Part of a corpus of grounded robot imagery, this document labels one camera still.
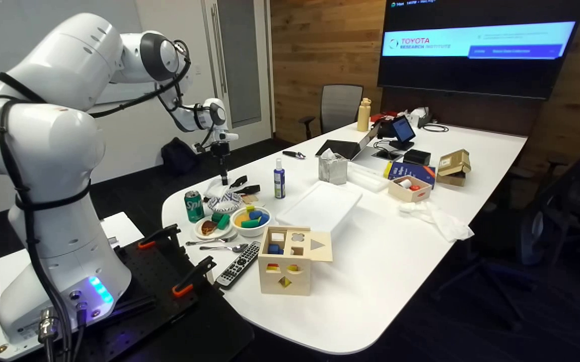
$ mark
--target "white table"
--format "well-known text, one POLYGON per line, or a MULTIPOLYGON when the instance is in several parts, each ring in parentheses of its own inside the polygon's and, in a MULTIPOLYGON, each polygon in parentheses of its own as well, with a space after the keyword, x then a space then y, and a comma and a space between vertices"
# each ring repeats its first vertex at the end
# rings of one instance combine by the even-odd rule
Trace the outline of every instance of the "white table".
MULTIPOLYGON (((271 194, 271 170, 278 155, 230 172, 230 182, 246 173, 250 182, 262 186, 258 204, 280 213, 316 184, 313 153, 324 139, 358 142, 361 137, 362 133, 349 126, 291 147, 307 160, 284 157, 287 197, 281 202, 271 194)), ((430 204, 461 223, 469 223, 507 173, 524 143, 525 137, 458 128, 450 128, 449 133, 418 133, 414 149, 429 152, 430 166, 456 149, 471 153, 472 172, 464 187, 437 186, 430 204)), ((353 163, 380 176, 387 162, 373 153, 376 149, 366 149, 353 163)), ((188 189, 203 194, 207 182, 188 189)), ((160 216, 162 226, 177 223, 180 227, 180 242, 192 239, 183 206, 183 194, 188 189, 171 195, 162 204, 160 216)), ((346 189, 362 192, 362 200, 352 209, 340 237, 333 239, 333 261, 316 264, 310 297, 262 294, 255 265, 225 292, 225 301, 252 325, 324 355, 353 355, 368 349, 452 245, 452 239, 444 239, 432 226, 402 217, 399 202, 387 189, 373 194, 352 184, 341 186, 341 192, 346 189)), ((207 254, 197 248, 186 248, 186 254, 192 264, 213 256, 215 277, 235 258, 230 252, 207 254)))

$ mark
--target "black floor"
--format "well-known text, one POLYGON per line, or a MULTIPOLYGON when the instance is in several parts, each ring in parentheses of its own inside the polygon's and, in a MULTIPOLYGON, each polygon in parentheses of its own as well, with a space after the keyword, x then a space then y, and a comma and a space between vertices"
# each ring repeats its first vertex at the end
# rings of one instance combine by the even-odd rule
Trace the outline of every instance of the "black floor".
MULTIPOLYGON (((271 142, 239 149, 231 155, 230 167, 243 166, 275 149, 280 145, 271 142)), ((92 202, 100 217, 126 211, 149 233, 160 227, 160 204, 171 194, 211 176, 215 176, 215 167, 210 160, 185 177, 151 170, 96 186, 92 202)), ((510 216, 512 211, 498 209, 484 213, 475 226, 479 230, 475 243, 490 245, 493 239, 501 239, 507 232, 510 216)), ((12 235, 6 216, 0 213, 0 256, 18 248, 20 243, 12 235)), ((462 265, 462 252, 462 243, 456 243, 383 339, 362 355, 346 358, 322 356, 258 332, 258 340, 237 360, 580 362, 577 245, 568 248, 554 270, 525 270, 507 264, 507 258, 498 258, 498 261, 540 281, 535 290, 504 283, 528 318, 518 332, 507 328, 510 310, 480 277, 471 277, 441 298, 432 298, 430 290, 462 265)))

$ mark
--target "marker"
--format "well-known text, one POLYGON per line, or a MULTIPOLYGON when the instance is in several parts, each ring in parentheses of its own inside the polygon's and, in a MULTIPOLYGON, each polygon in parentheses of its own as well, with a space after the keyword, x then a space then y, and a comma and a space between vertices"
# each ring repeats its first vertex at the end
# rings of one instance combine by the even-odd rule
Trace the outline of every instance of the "marker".
POLYGON ((299 153, 299 152, 281 152, 286 157, 294 157, 294 160, 305 160, 305 155, 304 153, 299 153))

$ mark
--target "door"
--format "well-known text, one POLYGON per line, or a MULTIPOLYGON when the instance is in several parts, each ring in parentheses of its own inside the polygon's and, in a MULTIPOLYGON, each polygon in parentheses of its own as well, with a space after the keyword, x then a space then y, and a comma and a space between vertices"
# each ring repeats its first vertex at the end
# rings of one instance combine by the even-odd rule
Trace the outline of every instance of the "door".
POLYGON ((243 147, 271 137, 268 0, 203 0, 215 96, 243 147))

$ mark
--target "presentation slide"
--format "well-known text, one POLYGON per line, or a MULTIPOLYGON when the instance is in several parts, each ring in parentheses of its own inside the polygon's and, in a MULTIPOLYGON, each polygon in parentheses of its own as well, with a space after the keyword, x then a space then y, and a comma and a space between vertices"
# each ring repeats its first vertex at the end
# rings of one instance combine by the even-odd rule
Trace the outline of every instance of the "presentation slide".
POLYGON ((384 33, 383 57, 446 57, 476 60, 555 60, 573 23, 384 33))

